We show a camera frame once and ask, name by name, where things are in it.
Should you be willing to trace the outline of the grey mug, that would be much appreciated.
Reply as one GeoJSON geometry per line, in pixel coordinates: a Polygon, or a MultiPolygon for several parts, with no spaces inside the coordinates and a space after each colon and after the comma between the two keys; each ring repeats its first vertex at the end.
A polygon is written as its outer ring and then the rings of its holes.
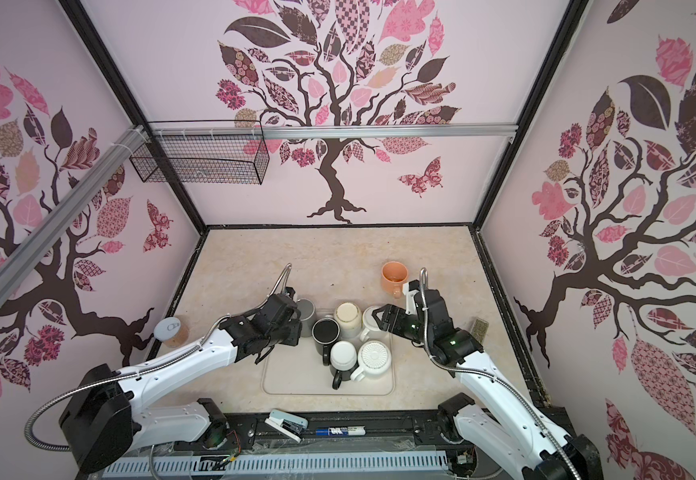
{"type": "Polygon", "coordinates": [[[311,337],[313,324],[316,321],[315,306],[311,300],[301,298],[297,301],[297,307],[300,312],[300,336],[302,338],[311,337]]]}

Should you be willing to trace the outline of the peach orange mug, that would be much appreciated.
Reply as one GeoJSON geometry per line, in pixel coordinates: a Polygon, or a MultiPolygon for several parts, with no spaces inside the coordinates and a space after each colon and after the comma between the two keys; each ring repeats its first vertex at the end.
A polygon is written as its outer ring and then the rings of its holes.
{"type": "Polygon", "coordinates": [[[388,261],[381,268],[381,288],[398,299],[403,295],[403,286],[408,280],[407,267],[398,261],[388,261]]]}

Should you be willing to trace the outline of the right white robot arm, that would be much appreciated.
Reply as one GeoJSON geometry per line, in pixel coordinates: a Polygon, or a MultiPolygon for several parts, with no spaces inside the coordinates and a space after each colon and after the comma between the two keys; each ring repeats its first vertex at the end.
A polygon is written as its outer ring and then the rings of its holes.
{"type": "Polygon", "coordinates": [[[481,342],[454,325],[437,290],[412,283],[407,306],[371,310],[380,330],[421,346],[435,367],[458,380],[482,403],[465,395],[439,405],[442,434],[486,453],[513,479],[601,479],[598,449],[574,436],[522,395],[481,342]]]}

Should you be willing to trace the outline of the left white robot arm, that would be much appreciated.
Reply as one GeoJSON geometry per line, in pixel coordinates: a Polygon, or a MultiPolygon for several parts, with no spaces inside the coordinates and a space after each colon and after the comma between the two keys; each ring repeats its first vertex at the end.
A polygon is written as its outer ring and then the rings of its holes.
{"type": "Polygon", "coordinates": [[[59,418],[79,471],[100,471],[143,444],[153,424],[142,415],[172,391],[248,357],[260,363],[278,344],[297,345],[301,320],[296,298],[287,287],[261,306],[222,320],[205,341],[118,371],[106,364],[90,369],[59,418]]]}

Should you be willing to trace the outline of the white ribbed mug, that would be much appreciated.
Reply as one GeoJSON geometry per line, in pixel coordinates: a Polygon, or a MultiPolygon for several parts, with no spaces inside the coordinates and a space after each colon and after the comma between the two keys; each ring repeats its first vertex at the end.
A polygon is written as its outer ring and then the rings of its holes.
{"type": "Polygon", "coordinates": [[[350,380],[359,382],[364,379],[379,378],[390,369],[391,364],[390,348],[378,340],[368,341],[357,353],[357,367],[351,373],[350,380]]]}

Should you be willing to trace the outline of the cream mug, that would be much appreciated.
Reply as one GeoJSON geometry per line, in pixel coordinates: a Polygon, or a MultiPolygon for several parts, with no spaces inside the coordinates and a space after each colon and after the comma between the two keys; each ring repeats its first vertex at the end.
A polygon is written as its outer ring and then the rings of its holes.
{"type": "Polygon", "coordinates": [[[360,335],[363,328],[362,312],[353,302],[343,302],[334,310],[334,319],[340,329],[341,340],[351,340],[360,335]]]}

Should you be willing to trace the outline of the black and white mug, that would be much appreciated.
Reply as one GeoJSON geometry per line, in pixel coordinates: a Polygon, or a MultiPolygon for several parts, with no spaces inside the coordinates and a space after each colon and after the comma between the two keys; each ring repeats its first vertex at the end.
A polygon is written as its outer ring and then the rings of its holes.
{"type": "Polygon", "coordinates": [[[348,341],[336,342],[330,351],[330,371],[332,373],[333,390],[351,380],[351,375],[358,367],[357,350],[348,341]]]}

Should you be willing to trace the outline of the clear plastic tray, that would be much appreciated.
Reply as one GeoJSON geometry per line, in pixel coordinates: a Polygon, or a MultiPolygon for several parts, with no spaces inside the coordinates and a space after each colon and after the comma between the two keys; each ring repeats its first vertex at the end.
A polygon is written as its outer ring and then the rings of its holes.
{"type": "MultiPolygon", "coordinates": [[[[316,321],[322,318],[334,319],[335,308],[316,311],[316,321]]],[[[339,341],[352,343],[357,353],[361,346],[368,342],[361,342],[359,336],[339,341]]],[[[385,343],[392,353],[388,334],[378,341],[385,343]]],[[[331,384],[330,364],[322,365],[312,336],[301,337],[296,347],[285,347],[275,352],[266,361],[262,380],[263,390],[270,395],[385,396],[394,389],[392,364],[384,375],[376,379],[364,379],[359,382],[350,380],[343,383],[338,390],[333,390],[331,384]]]]}

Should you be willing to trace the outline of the green spice jar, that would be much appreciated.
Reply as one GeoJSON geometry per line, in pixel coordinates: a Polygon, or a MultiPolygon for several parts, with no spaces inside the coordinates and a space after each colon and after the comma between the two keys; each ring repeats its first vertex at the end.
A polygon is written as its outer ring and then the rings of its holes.
{"type": "Polygon", "coordinates": [[[483,344],[488,333],[489,322],[481,318],[473,318],[469,327],[471,335],[480,344],[483,344]]]}

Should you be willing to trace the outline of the white stapler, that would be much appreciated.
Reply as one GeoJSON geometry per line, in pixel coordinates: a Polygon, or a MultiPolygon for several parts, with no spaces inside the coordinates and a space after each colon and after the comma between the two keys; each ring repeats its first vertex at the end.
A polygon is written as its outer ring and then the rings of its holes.
{"type": "Polygon", "coordinates": [[[289,439],[300,443],[303,433],[308,429],[309,422],[304,417],[273,409],[265,419],[265,424],[289,439]]]}

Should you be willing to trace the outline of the orange can white lid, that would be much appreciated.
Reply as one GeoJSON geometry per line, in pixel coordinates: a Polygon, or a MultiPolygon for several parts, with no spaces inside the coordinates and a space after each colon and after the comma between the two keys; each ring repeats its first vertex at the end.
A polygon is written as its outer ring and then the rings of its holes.
{"type": "Polygon", "coordinates": [[[169,348],[178,348],[189,338],[189,327],[178,317],[168,317],[159,321],[154,328],[154,337],[169,348]]]}

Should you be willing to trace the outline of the blue white marker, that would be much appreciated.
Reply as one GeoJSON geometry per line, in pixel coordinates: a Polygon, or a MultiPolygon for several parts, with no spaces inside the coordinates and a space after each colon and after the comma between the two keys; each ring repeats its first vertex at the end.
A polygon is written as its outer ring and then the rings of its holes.
{"type": "Polygon", "coordinates": [[[317,429],[315,435],[325,437],[365,436],[366,430],[364,426],[327,427],[317,429]]]}

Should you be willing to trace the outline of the back aluminium rail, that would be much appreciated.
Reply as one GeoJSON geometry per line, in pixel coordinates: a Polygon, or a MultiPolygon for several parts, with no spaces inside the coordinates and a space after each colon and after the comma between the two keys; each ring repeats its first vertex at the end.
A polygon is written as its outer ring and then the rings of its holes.
{"type": "Polygon", "coordinates": [[[219,138],[227,135],[247,135],[265,139],[347,139],[396,137],[508,137],[518,131],[515,124],[475,123],[442,125],[386,125],[386,126],[254,126],[238,128],[203,127],[187,124],[177,127],[151,127],[155,136],[199,136],[219,138]]]}

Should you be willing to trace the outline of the aluminium rail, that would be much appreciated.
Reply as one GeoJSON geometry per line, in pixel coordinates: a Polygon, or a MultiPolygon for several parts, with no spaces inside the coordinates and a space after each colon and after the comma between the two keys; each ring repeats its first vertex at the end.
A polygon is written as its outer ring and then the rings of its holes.
{"type": "Polygon", "coordinates": [[[518,131],[515,124],[475,123],[442,125],[386,125],[386,126],[254,126],[238,128],[203,127],[187,124],[177,127],[151,127],[155,136],[199,136],[219,138],[227,135],[247,135],[265,139],[347,139],[396,137],[508,137],[518,131]]]}
{"type": "Polygon", "coordinates": [[[42,220],[40,225],[17,246],[0,268],[0,307],[40,263],[73,219],[91,201],[95,192],[147,140],[143,126],[132,126],[111,144],[102,158],[42,220]]]}

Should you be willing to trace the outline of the left aluminium rail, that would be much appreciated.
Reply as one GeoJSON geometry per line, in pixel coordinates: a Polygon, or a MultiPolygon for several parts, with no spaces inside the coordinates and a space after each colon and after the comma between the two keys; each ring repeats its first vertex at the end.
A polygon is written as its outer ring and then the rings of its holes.
{"type": "Polygon", "coordinates": [[[73,219],[91,201],[95,192],[147,140],[143,126],[132,126],[111,144],[102,158],[42,220],[40,225],[17,246],[0,268],[0,307],[40,263],[73,219]]]}

